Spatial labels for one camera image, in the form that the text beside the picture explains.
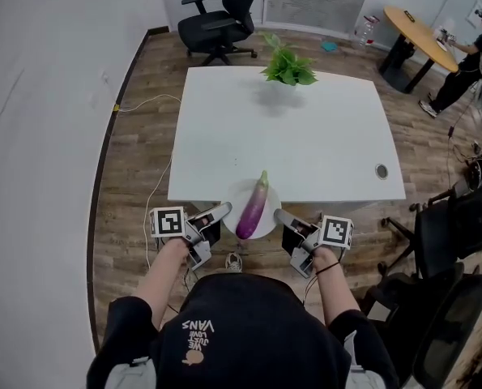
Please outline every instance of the green plant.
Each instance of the green plant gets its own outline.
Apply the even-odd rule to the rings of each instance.
[[[289,45],[282,44],[278,36],[269,33],[263,35],[268,45],[273,48],[270,65],[262,71],[268,81],[279,81],[293,87],[297,83],[310,85],[317,81],[309,67],[311,59],[298,58],[290,50]]]

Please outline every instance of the bracelet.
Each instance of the bracelet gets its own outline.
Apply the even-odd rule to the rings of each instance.
[[[332,265],[329,265],[327,268],[321,269],[316,273],[316,276],[319,276],[322,272],[330,270],[332,267],[335,267],[336,265],[339,265],[339,261],[337,263],[333,263]]]

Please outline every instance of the black mesh chair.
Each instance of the black mesh chair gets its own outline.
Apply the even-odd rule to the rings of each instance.
[[[385,276],[409,254],[415,252],[417,274],[435,276],[453,266],[457,259],[482,250],[482,186],[461,197],[430,200],[424,210],[416,206],[415,232],[397,220],[385,218],[382,226],[392,224],[409,240],[407,249],[390,265],[379,263]]]
[[[360,306],[400,386],[414,380],[425,389],[441,388],[482,311],[482,275],[464,275],[461,263],[427,280],[393,274],[370,288]]]
[[[203,0],[183,0],[181,4],[195,3],[199,15],[184,19],[177,25],[179,36],[188,48],[187,54],[209,53],[202,66],[208,65],[215,58],[220,58],[227,65],[232,63],[226,56],[229,53],[251,53],[253,49],[241,49],[233,44],[245,40],[254,32],[254,23],[250,7],[254,0],[223,0],[226,11],[207,13]]]

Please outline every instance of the blue object on floor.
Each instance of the blue object on floor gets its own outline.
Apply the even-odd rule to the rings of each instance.
[[[336,43],[333,43],[333,42],[323,42],[323,43],[322,43],[322,47],[323,47],[324,50],[326,50],[327,52],[332,52],[332,51],[338,49],[338,45],[337,45]]]

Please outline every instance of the black t-shirt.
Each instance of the black t-shirt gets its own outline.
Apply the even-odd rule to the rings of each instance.
[[[480,69],[480,55],[482,56],[482,34],[478,36],[475,43],[473,44],[478,49],[478,52],[474,55],[467,55],[464,60],[460,63],[461,71],[476,71]]]
[[[153,360],[157,388],[342,389],[352,359],[343,342],[354,331],[357,365],[379,374],[388,389],[399,387],[378,333],[361,312],[342,313],[327,330],[280,281],[206,276],[160,331],[144,300],[112,302],[87,389],[103,388],[115,365],[144,356]]]

